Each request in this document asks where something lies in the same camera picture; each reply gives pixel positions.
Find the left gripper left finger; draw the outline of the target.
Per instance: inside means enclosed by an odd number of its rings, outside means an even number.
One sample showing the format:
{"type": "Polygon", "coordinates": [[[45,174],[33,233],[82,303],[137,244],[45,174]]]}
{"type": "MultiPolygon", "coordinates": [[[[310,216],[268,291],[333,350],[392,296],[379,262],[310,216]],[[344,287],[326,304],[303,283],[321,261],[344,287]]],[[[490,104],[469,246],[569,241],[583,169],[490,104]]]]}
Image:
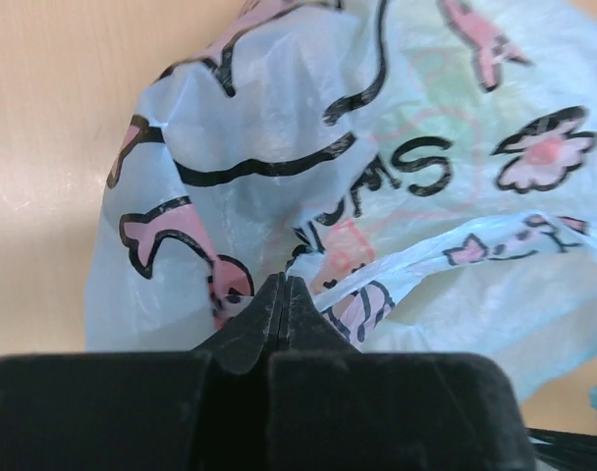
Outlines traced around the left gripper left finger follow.
{"type": "Polygon", "coordinates": [[[0,470],[263,470],[286,279],[185,352],[0,357],[0,470]]]}

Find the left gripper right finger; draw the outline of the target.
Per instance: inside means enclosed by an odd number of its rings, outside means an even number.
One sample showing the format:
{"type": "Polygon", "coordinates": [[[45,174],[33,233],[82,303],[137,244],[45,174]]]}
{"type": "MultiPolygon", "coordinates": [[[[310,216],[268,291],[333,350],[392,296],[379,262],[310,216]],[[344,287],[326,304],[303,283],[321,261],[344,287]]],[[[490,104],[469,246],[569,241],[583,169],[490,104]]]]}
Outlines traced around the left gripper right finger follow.
{"type": "Polygon", "coordinates": [[[272,470],[532,470],[512,386],[470,353],[359,353],[289,278],[268,363],[272,470]]]}

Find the blue plastic bag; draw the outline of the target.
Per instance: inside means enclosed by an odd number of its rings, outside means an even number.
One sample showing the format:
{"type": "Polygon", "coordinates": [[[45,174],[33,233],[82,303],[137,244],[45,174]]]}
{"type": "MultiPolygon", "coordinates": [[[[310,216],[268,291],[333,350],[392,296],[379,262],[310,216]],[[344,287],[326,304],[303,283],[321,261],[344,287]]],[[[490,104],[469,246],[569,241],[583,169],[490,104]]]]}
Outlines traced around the blue plastic bag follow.
{"type": "Polygon", "coordinates": [[[303,279],[363,352],[597,354],[597,24],[563,1],[249,1],[139,96],[90,350],[185,350],[303,279]]]}

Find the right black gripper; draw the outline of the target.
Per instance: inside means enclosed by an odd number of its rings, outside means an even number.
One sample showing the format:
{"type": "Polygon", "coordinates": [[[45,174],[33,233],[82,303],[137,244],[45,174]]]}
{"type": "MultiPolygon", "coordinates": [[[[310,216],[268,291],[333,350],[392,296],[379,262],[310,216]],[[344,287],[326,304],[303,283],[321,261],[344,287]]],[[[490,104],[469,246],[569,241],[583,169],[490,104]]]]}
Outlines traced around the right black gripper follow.
{"type": "Polygon", "coordinates": [[[536,457],[556,470],[597,471],[597,436],[527,429],[536,457]]]}

